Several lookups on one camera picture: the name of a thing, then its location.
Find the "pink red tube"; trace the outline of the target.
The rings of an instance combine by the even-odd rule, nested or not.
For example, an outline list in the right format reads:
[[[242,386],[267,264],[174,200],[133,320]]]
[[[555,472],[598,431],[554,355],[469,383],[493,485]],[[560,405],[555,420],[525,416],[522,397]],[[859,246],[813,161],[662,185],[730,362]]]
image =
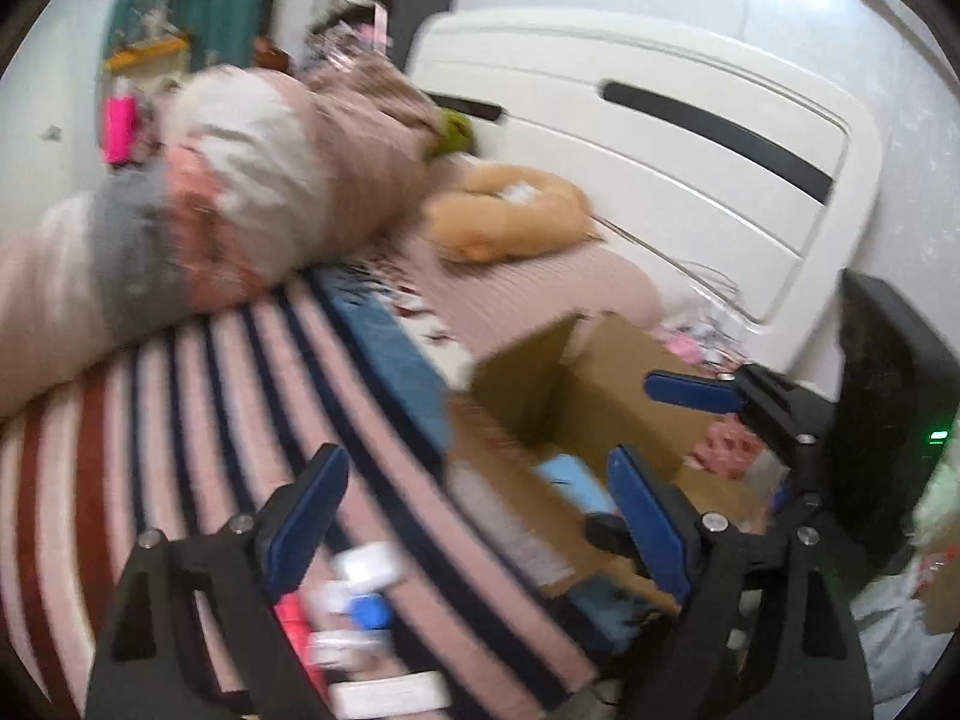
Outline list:
[[[313,628],[308,621],[308,615],[304,611],[301,600],[296,592],[283,595],[274,606],[275,616],[280,623],[286,639],[298,657],[299,663],[308,673],[308,678],[313,683],[314,688],[319,692],[322,699],[329,699],[329,691],[325,684],[322,670],[311,661],[311,635]]]

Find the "brown cardboard box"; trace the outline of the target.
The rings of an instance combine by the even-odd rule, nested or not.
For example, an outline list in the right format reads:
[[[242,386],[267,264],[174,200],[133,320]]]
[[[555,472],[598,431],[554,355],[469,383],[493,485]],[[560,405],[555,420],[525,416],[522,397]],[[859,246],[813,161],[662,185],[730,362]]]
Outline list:
[[[635,447],[698,512],[716,511],[747,533],[765,532],[779,470],[731,418],[651,400],[649,372],[690,372],[679,356],[619,314],[563,317],[475,364],[446,400],[451,444],[444,481],[493,546],[548,598],[592,577],[664,611],[674,598],[624,557],[587,541],[586,512],[540,468],[567,455],[590,483],[607,481],[607,456]]]

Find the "white contact lens case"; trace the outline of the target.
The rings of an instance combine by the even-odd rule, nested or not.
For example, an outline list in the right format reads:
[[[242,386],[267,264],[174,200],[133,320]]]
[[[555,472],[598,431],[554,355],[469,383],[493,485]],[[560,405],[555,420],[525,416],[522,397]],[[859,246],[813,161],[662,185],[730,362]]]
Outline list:
[[[398,551],[371,541],[337,554],[308,590],[319,631],[309,639],[311,663],[324,670],[363,671],[392,655],[394,606],[387,592],[404,578]]]

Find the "light blue square device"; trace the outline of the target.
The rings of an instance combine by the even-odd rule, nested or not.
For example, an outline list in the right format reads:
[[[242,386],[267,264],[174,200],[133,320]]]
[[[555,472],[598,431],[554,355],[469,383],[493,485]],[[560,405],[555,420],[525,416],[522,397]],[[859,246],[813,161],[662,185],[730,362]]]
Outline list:
[[[574,509],[589,514],[615,514],[617,507],[607,489],[574,455],[558,454],[534,466],[534,473]]]

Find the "white rectangular charger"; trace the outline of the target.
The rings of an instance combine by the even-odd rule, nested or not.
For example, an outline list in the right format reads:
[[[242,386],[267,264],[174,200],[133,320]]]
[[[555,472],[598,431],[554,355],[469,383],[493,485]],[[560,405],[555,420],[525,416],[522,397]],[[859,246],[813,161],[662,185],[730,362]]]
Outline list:
[[[387,718],[439,712],[451,705],[448,684],[438,671],[395,678],[337,683],[329,688],[337,718]]]

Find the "pink clamshell case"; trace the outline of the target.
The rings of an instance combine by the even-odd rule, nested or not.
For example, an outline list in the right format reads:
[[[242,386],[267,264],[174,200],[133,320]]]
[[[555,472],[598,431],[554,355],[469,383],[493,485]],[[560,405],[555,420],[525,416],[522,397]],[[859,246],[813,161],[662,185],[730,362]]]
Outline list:
[[[711,346],[685,330],[670,330],[661,337],[667,351],[686,364],[695,367],[711,366]]]

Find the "striped pink navy blanket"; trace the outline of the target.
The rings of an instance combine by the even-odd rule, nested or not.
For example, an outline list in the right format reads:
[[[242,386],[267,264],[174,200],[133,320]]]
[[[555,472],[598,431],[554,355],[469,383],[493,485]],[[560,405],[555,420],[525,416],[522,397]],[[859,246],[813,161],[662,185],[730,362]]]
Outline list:
[[[265,298],[135,344],[2,426],[2,632],[60,718],[82,715],[94,640],[133,541],[220,528],[325,442],[350,488],[304,582],[390,541],[405,578],[387,674],[436,671],[455,718],[539,718],[594,679],[607,637],[444,489],[462,351],[389,268],[314,266]]]

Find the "white bed headboard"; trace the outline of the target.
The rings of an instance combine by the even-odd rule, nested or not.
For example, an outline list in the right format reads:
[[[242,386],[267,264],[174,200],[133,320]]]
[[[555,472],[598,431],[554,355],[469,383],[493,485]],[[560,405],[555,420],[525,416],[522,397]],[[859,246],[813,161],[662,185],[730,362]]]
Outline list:
[[[407,65],[478,153],[589,195],[608,243],[685,280],[747,358],[788,371],[874,211],[882,140],[827,78],[649,16],[492,8],[430,18]]]

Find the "pink ribbed pillow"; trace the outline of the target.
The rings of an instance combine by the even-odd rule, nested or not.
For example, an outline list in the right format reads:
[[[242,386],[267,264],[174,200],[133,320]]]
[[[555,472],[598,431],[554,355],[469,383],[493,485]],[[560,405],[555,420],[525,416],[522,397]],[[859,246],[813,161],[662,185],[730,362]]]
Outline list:
[[[608,312],[636,327],[665,317],[651,275],[601,238],[534,259],[490,265],[449,262],[423,234],[423,206],[470,166],[443,158],[431,166],[420,205],[361,255],[371,283],[428,355],[475,361],[493,355],[568,314],[589,323]]]

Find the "tan plush toy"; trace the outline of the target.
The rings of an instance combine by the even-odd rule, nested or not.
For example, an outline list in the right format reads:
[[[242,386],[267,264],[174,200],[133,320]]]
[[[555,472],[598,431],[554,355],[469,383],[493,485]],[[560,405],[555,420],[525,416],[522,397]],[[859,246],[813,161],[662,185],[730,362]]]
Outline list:
[[[534,259],[598,241],[592,206],[573,182],[534,167],[478,163],[423,206],[423,234],[449,262]]]

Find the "green plush toy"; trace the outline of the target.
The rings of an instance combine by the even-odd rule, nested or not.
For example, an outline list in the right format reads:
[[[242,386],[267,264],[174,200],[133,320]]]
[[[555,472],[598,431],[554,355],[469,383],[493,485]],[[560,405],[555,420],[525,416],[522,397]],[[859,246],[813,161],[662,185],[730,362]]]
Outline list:
[[[449,154],[475,151],[475,135],[473,135],[472,121],[459,110],[441,109],[441,130],[434,145],[428,149],[428,158],[438,160]]]

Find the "rolled pink grey quilt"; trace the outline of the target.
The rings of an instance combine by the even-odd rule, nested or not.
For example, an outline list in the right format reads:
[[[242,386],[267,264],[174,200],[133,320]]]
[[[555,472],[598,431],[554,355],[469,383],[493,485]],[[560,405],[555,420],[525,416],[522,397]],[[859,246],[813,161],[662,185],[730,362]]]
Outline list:
[[[425,193],[443,114],[391,62],[201,71],[161,151],[2,241],[2,410],[114,349],[368,245]]]

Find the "yellow shelf table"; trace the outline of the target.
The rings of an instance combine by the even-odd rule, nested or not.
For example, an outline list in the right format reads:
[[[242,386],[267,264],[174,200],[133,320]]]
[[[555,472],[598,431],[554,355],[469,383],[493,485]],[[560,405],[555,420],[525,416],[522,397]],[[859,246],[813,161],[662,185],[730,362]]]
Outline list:
[[[189,39],[176,34],[130,44],[104,60],[103,71],[109,76],[127,78],[146,94],[171,83],[180,85],[190,75]]]

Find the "glass display case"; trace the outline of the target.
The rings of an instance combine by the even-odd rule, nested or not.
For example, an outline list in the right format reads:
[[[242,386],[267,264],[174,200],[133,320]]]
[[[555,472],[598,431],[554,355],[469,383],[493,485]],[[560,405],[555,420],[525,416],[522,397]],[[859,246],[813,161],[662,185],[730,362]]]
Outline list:
[[[144,41],[159,41],[178,34],[179,28],[172,21],[178,3],[179,0],[133,0]]]

